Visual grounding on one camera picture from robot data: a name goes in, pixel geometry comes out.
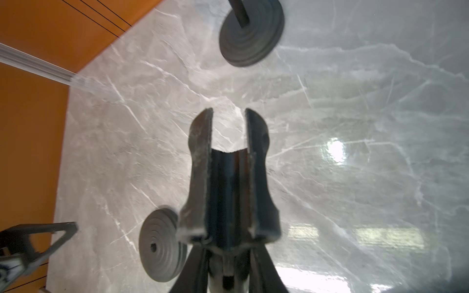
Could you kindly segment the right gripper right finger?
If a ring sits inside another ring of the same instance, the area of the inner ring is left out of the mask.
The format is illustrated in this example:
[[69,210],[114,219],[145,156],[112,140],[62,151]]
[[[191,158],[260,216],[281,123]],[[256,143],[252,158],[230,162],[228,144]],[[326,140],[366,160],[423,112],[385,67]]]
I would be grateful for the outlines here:
[[249,292],[288,293],[263,244],[250,251]]

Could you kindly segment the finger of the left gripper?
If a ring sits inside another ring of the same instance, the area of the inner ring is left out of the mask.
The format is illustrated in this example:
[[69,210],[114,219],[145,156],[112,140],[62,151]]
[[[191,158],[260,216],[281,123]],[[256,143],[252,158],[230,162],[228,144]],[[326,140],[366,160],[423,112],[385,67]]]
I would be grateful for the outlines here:
[[78,232],[75,222],[22,224],[1,232],[1,278],[30,275]]

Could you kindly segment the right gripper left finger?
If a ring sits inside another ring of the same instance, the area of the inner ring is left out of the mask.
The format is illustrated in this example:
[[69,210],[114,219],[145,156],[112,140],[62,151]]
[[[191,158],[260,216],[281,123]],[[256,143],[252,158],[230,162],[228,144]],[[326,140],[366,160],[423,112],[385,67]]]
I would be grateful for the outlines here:
[[189,257],[170,293],[207,293],[208,291],[208,251],[193,246]]

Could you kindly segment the black mic clip pole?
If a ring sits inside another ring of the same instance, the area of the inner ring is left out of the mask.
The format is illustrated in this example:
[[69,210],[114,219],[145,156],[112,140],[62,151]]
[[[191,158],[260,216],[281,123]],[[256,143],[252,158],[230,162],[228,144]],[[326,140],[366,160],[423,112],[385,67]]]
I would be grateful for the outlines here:
[[249,16],[247,14],[247,11],[245,9],[243,0],[229,0],[228,1],[232,7],[232,11],[237,18],[237,21],[240,25],[240,27],[245,28],[246,26],[249,25],[250,20]]
[[208,293],[249,293],[250,251],[282,235],[267,184],[268,127],[251,109],[245,122],[247,147],[231,153],[211,146],[211,108],[189,130],[191,180],[177,238],[208,251]]

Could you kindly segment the black round stand base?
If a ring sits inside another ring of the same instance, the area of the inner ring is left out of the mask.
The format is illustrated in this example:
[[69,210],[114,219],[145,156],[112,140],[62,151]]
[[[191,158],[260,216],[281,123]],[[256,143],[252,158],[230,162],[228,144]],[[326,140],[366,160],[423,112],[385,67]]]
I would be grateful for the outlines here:
[[278,44],[284,25],[278,0],[243,1],[250,23],[240,27],[232,9],[219,33],[222,57],[234,67],[248,67],[263,60]]

